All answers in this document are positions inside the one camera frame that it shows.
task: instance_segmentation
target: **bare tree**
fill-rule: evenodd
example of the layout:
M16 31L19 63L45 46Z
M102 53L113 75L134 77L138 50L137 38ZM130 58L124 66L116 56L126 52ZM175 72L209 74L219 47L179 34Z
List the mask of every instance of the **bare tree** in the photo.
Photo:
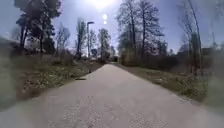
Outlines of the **bare tree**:
M59 30L56 35L56 41L57 41L57 48L56 52L61 53L65 50L66 46L68 45L68 40L70 37L69 29L64 27L62 24L60 24Z
M202 50L201 50L201 36L200 36L200 29L199 29L199 24L198 24L198 19L197 19L197 16L196 16L196 12L195 12L195 8L191 2L191 0L188 0L188 3L190 5L190 9L192 11L192 14L193 14L193 17L194 17L194 21L195 21L195 25L196 25L196 28L197 28L197 40L198 40L198 46L199 46L199 65L200 65L200 69L201 69L201 75L203 75L203 68L202 68L202 59L203 59L203 56L202 56Z
M145 53L145 42L149 41L150 35L163 36L157 17L158 9L153 6L148 0L140 0L138 7L138 17L142 26L142 49L141 56Z
M133 49L136 51L136 22L137 22L137 8L135 7L135 0L124 0L120 5L117 21L121 29L122 26L130 25L132 31Z
M180 8L179 9L180 25L183 28L189 42L189 54L190 54L189 60L192 60L191 58L193 59L196 58L199 60L199 62L193 61L193 65L194 65L194 68L199 67L201 70L201 75L203 75L200 30L199 30L199 24L198 24L195 8L193 7L191 0L183 0L182 3L179 5L179 8Z
M21 28L16 26L12 29L12 32L11 32L11 38L13 40L16 40L16 41L19 41L20 40L20 36L21 36Z
M89 42L91 50L96 46L96 41L97 41L96 32L94 30L90 30Z
M111 39L109 32L107 29L100 29L98 34L98 39L100 42L100 54L101 60L106 61L107 57L109 57L109 40Z
M86 23L83 20L81 19L78 20L76 31L77 31L76 56L77 59L80 59L82 54L82 46L86 39Z

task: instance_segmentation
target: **lamp post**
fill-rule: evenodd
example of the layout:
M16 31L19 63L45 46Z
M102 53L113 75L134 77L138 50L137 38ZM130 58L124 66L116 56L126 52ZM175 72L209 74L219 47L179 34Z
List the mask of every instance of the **lamp post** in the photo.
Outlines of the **lamp post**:
M90 24L94 24L94 22L93 21L89 21L89 22L87 22L87 38L88 38L88 42L87 42L87 46L88 46L88 58L90 59L90 40L89 40L89 25Z

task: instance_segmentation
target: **dry grass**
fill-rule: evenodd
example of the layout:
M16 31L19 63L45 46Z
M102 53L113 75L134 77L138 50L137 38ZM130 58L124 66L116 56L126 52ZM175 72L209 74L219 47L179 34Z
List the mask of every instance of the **dry grass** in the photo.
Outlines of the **dry grass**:
M192 76L183 76L158 70L124 67L119 64L116 64L116 66L196 101L201 102L206 97L207 81L199 81Z
M53 64L51 56L22 56L13 59L17 98L27 99L59 87L101 67L96 62L79 61L72 65Z

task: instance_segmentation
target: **paved path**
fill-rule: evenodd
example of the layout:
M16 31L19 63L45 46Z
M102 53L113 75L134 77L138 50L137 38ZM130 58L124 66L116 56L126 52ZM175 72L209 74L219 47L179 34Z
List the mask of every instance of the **paved path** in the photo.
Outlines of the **paved path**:
M0 128L223 128L204 106L112 65L0 113Z

